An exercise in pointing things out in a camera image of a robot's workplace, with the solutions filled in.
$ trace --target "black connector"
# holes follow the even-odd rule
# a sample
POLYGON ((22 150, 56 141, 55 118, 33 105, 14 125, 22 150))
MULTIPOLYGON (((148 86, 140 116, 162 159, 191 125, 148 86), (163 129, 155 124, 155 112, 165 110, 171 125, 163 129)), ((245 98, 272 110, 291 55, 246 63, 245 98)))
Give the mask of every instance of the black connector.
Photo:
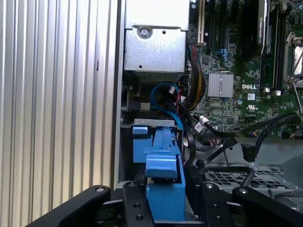
POLYGON ((254 162, 257 157, 256 146, 250 144, 241 144, 241 146, 244 160, 247 162, 254 162))

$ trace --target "blue plastic latch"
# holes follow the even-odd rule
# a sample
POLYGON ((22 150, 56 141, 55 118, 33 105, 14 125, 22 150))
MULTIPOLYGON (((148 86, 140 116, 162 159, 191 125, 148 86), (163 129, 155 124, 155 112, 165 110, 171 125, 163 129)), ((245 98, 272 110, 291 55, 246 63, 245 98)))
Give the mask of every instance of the blue plastic latch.
POLYGON ((177 179, 177 158, 180 155, 174 134, 169 128, 157 130, 152 147, 146 147, 146 177, 177 179))
POLYGON ((147 155, 145 176, 177 179, 176 156, 147 155))
POLYGON ((133 127, 133 135, 147 135, 148 128, 147 127, 133 127))

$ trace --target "green circuit board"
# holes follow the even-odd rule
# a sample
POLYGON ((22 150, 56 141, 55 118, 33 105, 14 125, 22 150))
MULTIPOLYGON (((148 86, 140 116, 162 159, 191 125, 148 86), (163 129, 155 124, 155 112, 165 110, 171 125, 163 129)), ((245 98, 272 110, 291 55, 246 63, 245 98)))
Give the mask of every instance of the green circuit board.
MULTIPOLYGON (((286 20, 285 36, 293 31, 296 36, 302 37, 303 25, 291 23, 291 20, 298 15, 295 11, 298 6, 297 4, 293 5, 294 9, 286 20)), ((216 129, 218 128, 220 131, 227 131, 236 124, 249 125, 289 112, 296 112, 299 114, 297 101, 293 91, 284 89, 282 96, 273 96, 260 91, 261 58, 248 63, 244 63, 240 59, 238 56, 238 45, 241 31, 237 24, 238 23, 231 24, 227 22, 226 25, 225 48, 228 53, 228 62, 223 62, 218 59, 214 51, 212 51, 211 54, 207 53, 205 46, 202 46, 200 49, 202 71, 206 79, 206 93, 201 103, 194 110, 196 115, 206 116, 216 129), (208 97, 209 74, 218 72, 232 73, 234 75, 232 98, 208 97)), ((272 36, 270 38, 273 43, 275 37, 272 36)), ((272 61, 273 60, 270 58, 267 59, 267 64, 272 64, 272 61)), ((268 80, 268 83, 272 82, 271 77, 266 79, 268 80)), ((303 102, 303 92, 299 91, 298 95, 303 102)), ((286 125, 273 132, 270 137, 281 138, 281 133, 286 131, 292 135, 291 138, 293 139, 294 133, 302 130, 302 123, 286 125)))

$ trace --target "capacitor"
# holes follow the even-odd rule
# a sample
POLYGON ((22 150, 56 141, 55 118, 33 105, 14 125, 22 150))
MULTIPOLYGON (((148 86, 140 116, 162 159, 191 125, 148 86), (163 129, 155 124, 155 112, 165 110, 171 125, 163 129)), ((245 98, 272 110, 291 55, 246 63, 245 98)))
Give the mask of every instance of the capacitor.
POLYGON ((237 106, 241 106, 243 104, 243 101, 242 101, 242 99, 238 99, 237 101, 236 101, 236 105, 237 106))
POLYGON ((297 7, 297 8, 295 9, 295 11, 296 11, 297 13, 301 13, 301 12, 303 11, 303 5, 300 5, 299 7, 297 7))

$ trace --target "ribbed metal panel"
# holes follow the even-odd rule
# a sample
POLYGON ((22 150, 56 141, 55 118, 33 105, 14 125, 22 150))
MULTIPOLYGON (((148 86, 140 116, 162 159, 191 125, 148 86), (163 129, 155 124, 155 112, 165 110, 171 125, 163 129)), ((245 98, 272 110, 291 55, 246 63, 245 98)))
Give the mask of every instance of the ribbed metal panel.
POLYGON ((116 20, 117 0, 0 0, 1 227, 110 185, 116 20))

